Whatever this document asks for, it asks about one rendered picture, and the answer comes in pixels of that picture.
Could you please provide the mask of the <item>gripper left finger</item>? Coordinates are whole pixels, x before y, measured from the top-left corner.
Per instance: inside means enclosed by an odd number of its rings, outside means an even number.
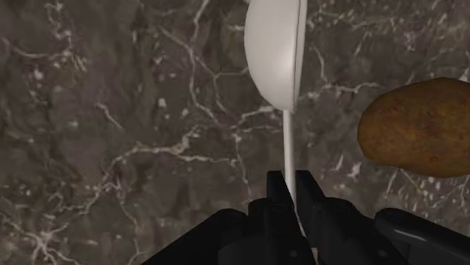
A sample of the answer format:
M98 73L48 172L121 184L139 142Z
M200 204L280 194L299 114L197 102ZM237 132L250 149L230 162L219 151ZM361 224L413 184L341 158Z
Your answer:
M142 265L317 265L280 171L245 214L221 209Z

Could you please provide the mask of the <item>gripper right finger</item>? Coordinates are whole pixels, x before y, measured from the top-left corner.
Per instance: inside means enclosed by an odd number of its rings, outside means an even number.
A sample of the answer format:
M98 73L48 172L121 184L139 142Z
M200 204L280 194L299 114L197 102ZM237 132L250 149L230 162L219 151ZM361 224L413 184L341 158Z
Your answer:
M320 265L470 265L467 236L396 208L369 218L324 195L307 170L295 179L298 217Z

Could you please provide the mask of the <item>white spoon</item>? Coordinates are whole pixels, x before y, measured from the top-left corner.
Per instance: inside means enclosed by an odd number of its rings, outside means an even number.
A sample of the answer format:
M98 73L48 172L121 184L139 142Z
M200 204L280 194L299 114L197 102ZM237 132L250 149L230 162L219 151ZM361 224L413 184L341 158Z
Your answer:
M251 0L244 45L259 93L282 112L284 169L267 174L267 197L249 206L263 227L266 265L316 265L296 212L292 115L300 92L307 0Z

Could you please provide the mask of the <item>brown potato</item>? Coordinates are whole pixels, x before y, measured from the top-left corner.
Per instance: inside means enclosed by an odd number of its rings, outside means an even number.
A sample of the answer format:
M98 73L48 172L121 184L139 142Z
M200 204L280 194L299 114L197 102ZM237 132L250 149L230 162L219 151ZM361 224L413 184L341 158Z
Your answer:
M369 160L419 175L470 175L470 83L436 78L378 96L357 140Z

